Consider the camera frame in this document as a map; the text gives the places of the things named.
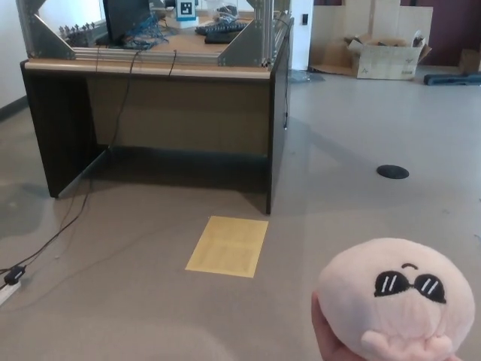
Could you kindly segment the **person's bare hand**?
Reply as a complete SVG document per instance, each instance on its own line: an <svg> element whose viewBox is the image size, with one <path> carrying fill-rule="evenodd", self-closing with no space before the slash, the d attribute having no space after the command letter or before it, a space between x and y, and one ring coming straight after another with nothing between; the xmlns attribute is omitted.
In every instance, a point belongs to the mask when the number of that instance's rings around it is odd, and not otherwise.
<svg viewBox="0 0 481 361"><path fill-rule="evenodd" d="M319 305L319 298L316 291L311 294L311 321L316 342L322 360L327 361L362 361L365 358L353 353L333 333L328 321L325 319Z"/></svg>

